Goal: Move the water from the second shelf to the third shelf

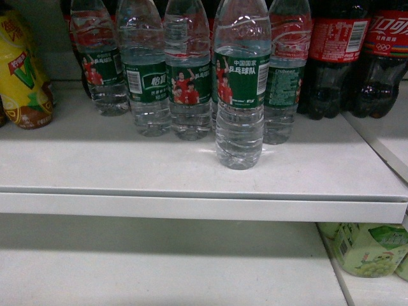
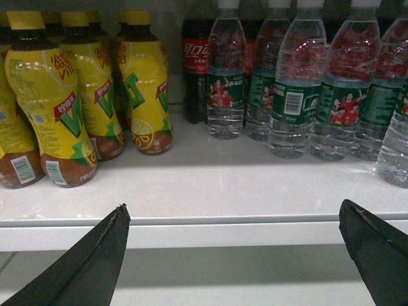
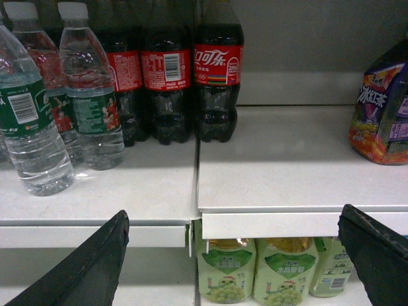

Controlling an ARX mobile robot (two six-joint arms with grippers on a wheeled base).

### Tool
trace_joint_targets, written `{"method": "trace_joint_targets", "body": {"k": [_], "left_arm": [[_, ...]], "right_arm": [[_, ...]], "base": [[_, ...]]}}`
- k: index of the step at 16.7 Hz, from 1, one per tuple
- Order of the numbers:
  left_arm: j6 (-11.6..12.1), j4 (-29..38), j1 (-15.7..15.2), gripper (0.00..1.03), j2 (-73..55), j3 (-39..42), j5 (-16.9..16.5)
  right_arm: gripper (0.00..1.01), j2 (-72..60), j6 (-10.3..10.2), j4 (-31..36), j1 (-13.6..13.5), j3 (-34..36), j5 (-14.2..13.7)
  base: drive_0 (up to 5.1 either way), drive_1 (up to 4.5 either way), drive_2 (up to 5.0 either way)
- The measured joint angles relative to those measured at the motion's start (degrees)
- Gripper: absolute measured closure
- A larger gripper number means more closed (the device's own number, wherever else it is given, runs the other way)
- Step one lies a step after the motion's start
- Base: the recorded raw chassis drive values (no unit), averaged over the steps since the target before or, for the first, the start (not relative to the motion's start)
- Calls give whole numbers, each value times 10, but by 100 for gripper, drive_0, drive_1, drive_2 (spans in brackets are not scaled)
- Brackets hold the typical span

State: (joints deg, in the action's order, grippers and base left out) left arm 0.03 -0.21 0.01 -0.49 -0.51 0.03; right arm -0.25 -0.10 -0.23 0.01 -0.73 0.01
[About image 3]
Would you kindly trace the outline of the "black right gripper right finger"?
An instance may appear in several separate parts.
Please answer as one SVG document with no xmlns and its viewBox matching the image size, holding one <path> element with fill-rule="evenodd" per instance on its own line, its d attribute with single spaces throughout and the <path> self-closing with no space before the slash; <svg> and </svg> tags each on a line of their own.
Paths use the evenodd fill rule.
<svg viewBox="0 0 408 306">
<path fill-rule="evenodd" d="M 372 305 L 407 305 L 407 238 L 347 204 L 339 238 Z"/>
</svg>

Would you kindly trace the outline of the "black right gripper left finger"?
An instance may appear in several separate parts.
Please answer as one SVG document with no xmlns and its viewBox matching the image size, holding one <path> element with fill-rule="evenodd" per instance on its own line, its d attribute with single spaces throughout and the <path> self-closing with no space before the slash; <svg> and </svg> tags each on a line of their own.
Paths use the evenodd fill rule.
<svg viewBox="0 0 408 306">
<path fill-rule="evenodd" d="M 7 304 L 112 305 L 128 242 L 129 217 L 121 210 Z"/>
</svg>

